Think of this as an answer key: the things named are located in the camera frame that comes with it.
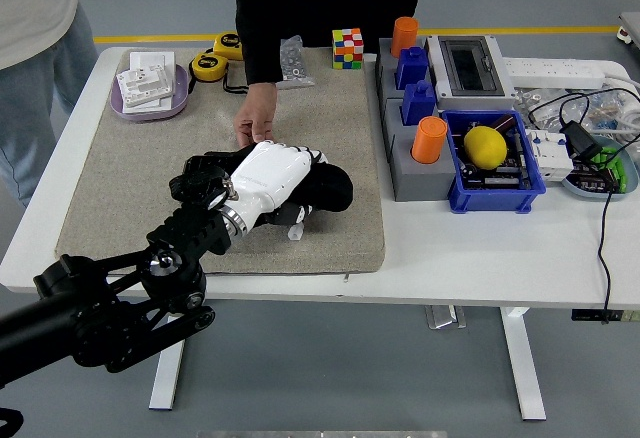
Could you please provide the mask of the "person's right hand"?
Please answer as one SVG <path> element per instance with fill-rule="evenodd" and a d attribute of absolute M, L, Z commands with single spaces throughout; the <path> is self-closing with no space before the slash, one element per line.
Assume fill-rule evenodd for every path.
<path fill-rule="evenodd" d="M 265 140 L 273 140 L 275 107 L 249 99 L 241 105 L 233 121 L 236 141 L 240 148 Z"/>

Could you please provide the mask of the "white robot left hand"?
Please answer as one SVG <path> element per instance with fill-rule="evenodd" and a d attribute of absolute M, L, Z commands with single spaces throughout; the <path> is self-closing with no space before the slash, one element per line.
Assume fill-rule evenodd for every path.
<path fill-rule="evenodd" d="M 327 162 L 319 150 L 260 142 L 231 174 L 235 199 L 229 198 L 222 210 L 246 235 L 262 214 L 284 204 L 313 164 Z"/>

